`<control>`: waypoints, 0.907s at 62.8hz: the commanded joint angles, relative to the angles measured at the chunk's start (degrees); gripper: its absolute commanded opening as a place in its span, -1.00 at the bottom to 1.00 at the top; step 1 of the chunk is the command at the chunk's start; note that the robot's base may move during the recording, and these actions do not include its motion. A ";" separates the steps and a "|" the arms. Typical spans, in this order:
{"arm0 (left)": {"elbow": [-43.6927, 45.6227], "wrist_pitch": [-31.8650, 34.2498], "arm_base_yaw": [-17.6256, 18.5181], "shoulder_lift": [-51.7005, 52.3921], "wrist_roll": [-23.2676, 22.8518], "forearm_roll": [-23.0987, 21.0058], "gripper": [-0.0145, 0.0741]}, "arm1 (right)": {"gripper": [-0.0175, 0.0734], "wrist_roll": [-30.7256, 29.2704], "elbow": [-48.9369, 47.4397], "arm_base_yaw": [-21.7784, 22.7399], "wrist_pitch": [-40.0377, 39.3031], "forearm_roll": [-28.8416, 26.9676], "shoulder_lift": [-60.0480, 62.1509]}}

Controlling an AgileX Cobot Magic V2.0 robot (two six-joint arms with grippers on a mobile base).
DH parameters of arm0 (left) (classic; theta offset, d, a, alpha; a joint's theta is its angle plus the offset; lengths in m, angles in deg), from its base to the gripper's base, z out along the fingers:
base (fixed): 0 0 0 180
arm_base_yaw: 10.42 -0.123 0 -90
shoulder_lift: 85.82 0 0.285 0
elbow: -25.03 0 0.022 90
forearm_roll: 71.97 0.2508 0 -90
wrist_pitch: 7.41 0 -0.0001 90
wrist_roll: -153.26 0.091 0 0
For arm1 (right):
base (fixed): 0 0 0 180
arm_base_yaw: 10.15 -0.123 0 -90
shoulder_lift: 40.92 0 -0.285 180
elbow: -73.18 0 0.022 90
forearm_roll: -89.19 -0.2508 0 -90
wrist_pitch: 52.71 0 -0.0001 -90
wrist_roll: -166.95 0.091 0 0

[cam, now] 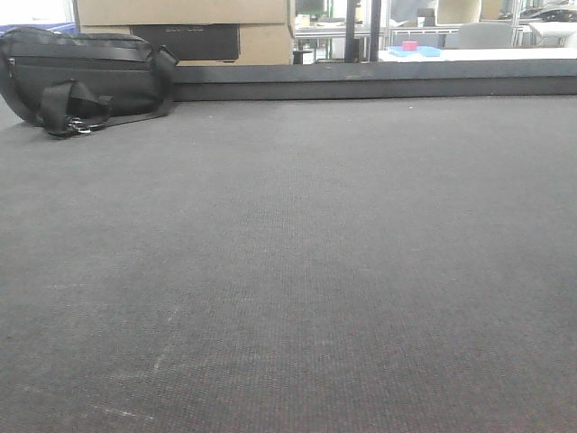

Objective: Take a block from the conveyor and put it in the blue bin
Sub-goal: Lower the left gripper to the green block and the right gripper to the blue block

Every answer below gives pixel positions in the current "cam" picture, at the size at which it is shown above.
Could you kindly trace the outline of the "black fabric shoulder bag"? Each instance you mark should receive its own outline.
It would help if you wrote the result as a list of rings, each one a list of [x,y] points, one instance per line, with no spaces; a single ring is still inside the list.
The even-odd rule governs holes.
[[[1,38],[1,95],[24,122],[68,137],[167,115],[177,58],[119,33],[15,27]]]

